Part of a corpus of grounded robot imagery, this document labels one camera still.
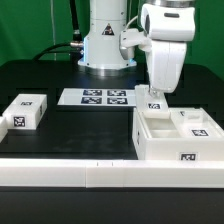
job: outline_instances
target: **label on box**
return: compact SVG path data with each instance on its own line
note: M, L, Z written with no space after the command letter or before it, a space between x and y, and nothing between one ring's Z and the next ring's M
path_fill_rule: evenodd
M138 145L140 144L140 132L138 131L138 134L137 134L137 143Z
M102 96L102 90L85 89L83 91L84 96Z
M197 161L198 160L198 153L194 152L187 152L187 153L180 153L179 160L181 161Z
M13 125L15 128L25 128L26 127L26 117L25 116L13 116Z
M108 90L107 96L127 96L125 90Z
M180 115L181 115L182 117L184 117L184 116L185 116L185 111L180 111Z
M40 105L40 116L42 116L42 114L43 114L43 106L42 106L42 104Z
M203 129L200 129L200 130L195 129L195 130L191 130L191 131L192 131L192 133L195 137L208 137L209 136L208 132L206 130L203 130Z
M31 106L33 102L22 102L21 106Z
M101 104L102 98L100 97L83 97L82 104Z
M107 98L108 104L128 104L127 98Z
M160 110L161 106L159 103L149 103L149 109Z

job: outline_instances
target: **open box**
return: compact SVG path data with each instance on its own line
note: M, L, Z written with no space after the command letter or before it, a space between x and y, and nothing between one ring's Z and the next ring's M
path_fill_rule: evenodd
M203 109L171 108L168 119L135 109L133 122L139 160L224 160L224 131Z

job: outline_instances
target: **small white block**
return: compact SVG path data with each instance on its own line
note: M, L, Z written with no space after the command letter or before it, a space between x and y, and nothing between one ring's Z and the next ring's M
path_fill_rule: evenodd
M4 117L0 117L0 142L8 133L7 123Z
M36 129L47 109L47 97L41 94L20 94L4 111L8 129Z
M87 164L86 187L123 187L123 161Z

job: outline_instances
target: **cable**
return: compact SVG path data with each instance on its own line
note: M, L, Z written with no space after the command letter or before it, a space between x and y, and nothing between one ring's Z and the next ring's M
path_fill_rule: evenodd
M73 26L73 40L81 41L82 35L79 30L79 23L78 23L78 15L77 15L77 7L75 0L70 0L70 10L72 16L72 26Z
M55 17L54 17L54 0L51 0L51 23L53 32L53 43L56 44L56 30L55 30Z
M39 61L39 59L44 56L45 54L58 54L58 53L68 53L68 54L71 54L71 53L80 53L79 51L46 51L46 52L41 52L40 54L37 54L33 60L34 61Z
M135 16L134 18L132 18L126 25L125 30L127 30L129 28L129 26L137 19L138 19L138 16Z
M128 16L129 21L131 19L131 8L132 8L132 0L129 1L129 16Z
M46 54L47 52L52 52L51 50L54 50L54 49L57 49L57 48L60 48L60 47L70 47L70 43L55 44L51 47L48 47L45 50L43 50L41 53L37 54L33 58L33 60L39 60L42 55Z

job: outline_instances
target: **marker sheet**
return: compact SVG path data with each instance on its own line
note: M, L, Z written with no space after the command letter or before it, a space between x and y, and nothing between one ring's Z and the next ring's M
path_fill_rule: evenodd
M58 105L135 107L135 91L123 89L64 89Z

